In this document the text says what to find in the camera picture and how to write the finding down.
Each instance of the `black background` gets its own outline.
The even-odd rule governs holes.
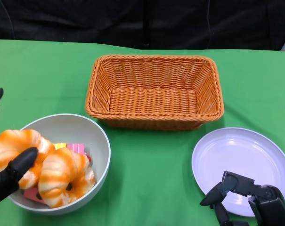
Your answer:
[[[2,0],[18,40],[93,42],[143,48],[143,0]],[[208,0],[151,0],[150,48],[204,49]],[[285,0],[210,0],[209,48],[279,50]],[[0,39],[12,39],[0,4]]]

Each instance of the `green tablecloth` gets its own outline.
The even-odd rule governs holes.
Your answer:
[[[97,44],[0,40],[0,133],[56,113],[87,116],[85,96],[93,62],[106,54],[203,55],[217,63],[224,117],[200,129],[106,131],[112,161],[97,196],[80,210],[48,217],[9,200],[0,203],[0,226],[218,225],[191,170],[197,141],[222,127],[243,127],[272,139],[285,152],[285,52],[251,50],[149,50]],[[231,215],[234,219],[252,218]]]

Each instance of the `empty plate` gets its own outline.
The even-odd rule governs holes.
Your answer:
[[[285,199],[285,154],[254,131],[224,128],[205,135],[195,146],[191,164],[205,194],[222,181],[227,170],[254,179],[257,185],[278,187]],[[231,213],[254,217],[248,198],[241,195],[229,192],[223,205]]]

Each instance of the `orange croissant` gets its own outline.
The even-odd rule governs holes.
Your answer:
[[[85,195],[95,184],[88,158],[68,148],[60,148],[45,159],[39,193],[51,208],[67,205]]]
[[[39,153],[33,167],[19,181],[21,189],[37,185],[43,161],[49,152],[55,151],[55,148],[50,141],[33,129],[6,130],[0,134],[0,171],[7,167],[9,161],[30,147],[36,147]]]

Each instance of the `orange wicker basket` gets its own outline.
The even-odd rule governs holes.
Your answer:
[[[224,113],[216,64],[204,56],[102,56],[86,111],[113,127],[196,129]]]

